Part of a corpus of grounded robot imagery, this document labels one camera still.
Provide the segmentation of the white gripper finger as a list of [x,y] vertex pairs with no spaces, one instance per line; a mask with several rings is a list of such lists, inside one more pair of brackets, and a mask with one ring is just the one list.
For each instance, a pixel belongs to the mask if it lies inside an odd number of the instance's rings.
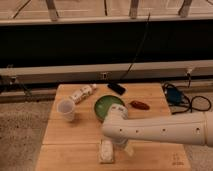
[[124,151],[129,155],[132,156],[134,154],[134,150],[131,144],[127,144],[124,148]]

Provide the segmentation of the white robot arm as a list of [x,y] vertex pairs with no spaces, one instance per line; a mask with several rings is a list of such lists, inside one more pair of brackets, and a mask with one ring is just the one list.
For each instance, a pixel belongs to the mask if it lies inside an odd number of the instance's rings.
[[113,104],[102,124],[102,132],[130,156],[134,150],[129,140],[213,147],[213,112],[129,119],[126,107]]

